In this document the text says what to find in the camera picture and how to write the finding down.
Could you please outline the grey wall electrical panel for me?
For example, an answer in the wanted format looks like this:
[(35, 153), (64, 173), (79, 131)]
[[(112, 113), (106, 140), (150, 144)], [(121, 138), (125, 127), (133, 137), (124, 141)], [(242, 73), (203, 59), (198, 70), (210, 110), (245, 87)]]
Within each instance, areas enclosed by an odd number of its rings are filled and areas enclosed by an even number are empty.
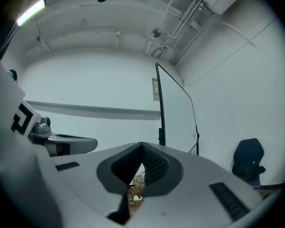
[(154, 101), (160, 101), (160, 92), (159, 92), (158, 80), (155, 78), (152, 78), (152, 94), (153, 94), (153, 100)]

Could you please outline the ceiling light panel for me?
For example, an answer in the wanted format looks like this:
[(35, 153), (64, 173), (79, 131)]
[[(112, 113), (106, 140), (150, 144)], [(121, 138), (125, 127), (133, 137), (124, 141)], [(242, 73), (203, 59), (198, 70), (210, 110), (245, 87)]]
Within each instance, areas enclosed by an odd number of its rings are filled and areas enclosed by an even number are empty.
[(34, 16), (46, 7), (45, 0), (39, 0), (17, 18), (17, 25), (22, 26), (29, 18)]

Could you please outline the bundle of white ceiling pipes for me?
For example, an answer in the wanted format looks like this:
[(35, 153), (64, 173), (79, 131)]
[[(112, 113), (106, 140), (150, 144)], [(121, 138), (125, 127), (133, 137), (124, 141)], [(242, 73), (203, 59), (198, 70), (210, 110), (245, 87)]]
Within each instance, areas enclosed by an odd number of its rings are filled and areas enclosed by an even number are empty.
[[(165, 7), (165, 10), (164, 10), (164, 13), (157, 25), (156, 28), (159, 28), (160, 31), (162, 31), (162, 23), (163, 23), (163, 20), (166, 16), (166, 14), (168, 13), (168, 11), (170, 11), (170, 6), (172, 5), (174, 0), (169, 0), (169, 3), (166, 5)], [(187, 24), (189, 24), (189, 20), (191, 20), (191, 15), (189, 15), (189, 12), (194, 12), (196, 10), (196, 8), (192, 8), (194, 6), (195, 3), (197, 3), (197, 7), (199, 6), (200, 4), (200, 1), (201, 0), (193, 0), (193, 2), (189, 5), (189, 8), (185, 11), (185, 13), (183, 14), (182, 17), (180, 17), (178, 14), (178, 19), (177, 19), (177, 22), (175, 24), (175, 26), (173, 27), (173, 30), (172, 30), (172, 33), (168, 36), (168, 39), (166, 41), (166, 43), (164, 44), (162, 50), (161, 50), (161, 53), (158, 55), (158, 58), (160, 58), (161, 54), (165, 51), (165, 49), (168, 47), (170, 41), (173, 39), (173, 40), (178, 40), (180, 37), (181, 37), (181, 33), (183, 32), (183, 27), (186, 27)], [(151, 48), (151, 45), (152, 45), (152, 42), (155, 38), (153, 38), (151, 36), (150, 40), (149, 40), (149, 43), (148, 43), (148, 46), (145, 50), (145, 53), (144, 55), (147, 56), (148, 55), (148, 52)]]

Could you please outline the black framed whiteboard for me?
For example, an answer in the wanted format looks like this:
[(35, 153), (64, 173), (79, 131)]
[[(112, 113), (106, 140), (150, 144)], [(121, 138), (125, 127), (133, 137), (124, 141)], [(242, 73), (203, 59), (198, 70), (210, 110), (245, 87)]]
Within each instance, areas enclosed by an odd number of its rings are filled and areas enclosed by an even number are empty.
[(159, 144), (199, 154), (199, 133), (192, 98), (158, 63), (155, 64), (161, 110)]

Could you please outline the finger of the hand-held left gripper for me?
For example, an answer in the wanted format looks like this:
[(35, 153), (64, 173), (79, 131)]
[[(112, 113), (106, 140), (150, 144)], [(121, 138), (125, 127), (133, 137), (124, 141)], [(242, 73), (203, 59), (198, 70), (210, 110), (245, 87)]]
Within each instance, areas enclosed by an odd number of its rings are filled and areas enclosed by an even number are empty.
[(52, 134), (52, 143), (61, 144), (64, 147), (64, 155), (74, 155), (91, 152), (98, 146), (94, 138), (79, 136)]

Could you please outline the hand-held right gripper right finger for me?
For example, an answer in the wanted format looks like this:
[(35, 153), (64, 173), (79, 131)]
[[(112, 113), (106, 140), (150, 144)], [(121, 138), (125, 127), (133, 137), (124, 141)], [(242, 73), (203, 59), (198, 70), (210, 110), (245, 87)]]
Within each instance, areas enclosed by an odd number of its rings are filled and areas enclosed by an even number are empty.
[(182, 173), (170, 165), (178, 185), (165, 195), (144, 194), (142, 206), (126, 228), (229, 228), (261, 204), (252, 187), (214, 162), (157, 144), (149, 146), (178, 160)]

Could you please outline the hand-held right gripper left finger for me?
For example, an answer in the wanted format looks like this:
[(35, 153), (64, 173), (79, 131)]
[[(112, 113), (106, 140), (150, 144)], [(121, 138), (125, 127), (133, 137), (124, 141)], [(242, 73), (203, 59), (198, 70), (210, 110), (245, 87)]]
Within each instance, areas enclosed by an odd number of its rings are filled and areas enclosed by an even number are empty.
[(62, 218), (62, 228), (143, 228), (143, 209), (132, 218), (127, 204), (127, 183), (111, 171), (118, 160), (141, 143), (104, 151), (50, 157), (41, 148), (41, 172)]

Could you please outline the black office chair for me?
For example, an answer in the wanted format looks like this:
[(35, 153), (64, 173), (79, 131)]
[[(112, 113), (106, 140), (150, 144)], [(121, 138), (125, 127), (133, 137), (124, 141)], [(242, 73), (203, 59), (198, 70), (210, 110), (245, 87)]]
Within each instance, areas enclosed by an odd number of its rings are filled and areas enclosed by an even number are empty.
[(260, 165), (264, 154), (257, 138), (241, 140), (233, 154), (232, 173), (253, 188), (260, 187), (260, 175), (266, 171)]

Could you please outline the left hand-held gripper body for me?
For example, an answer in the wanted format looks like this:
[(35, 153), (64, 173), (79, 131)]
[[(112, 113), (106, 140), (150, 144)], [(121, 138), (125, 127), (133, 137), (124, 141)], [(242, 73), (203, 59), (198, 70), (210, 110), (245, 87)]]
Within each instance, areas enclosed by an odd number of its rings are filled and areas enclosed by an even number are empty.
[(48, 139), (49, 119), (42, 118), (27, 102), (24, 92), (0, 61), (0, 129), (10, 130), (43, 145), (50, 155), (57, 155), (56, 144)]

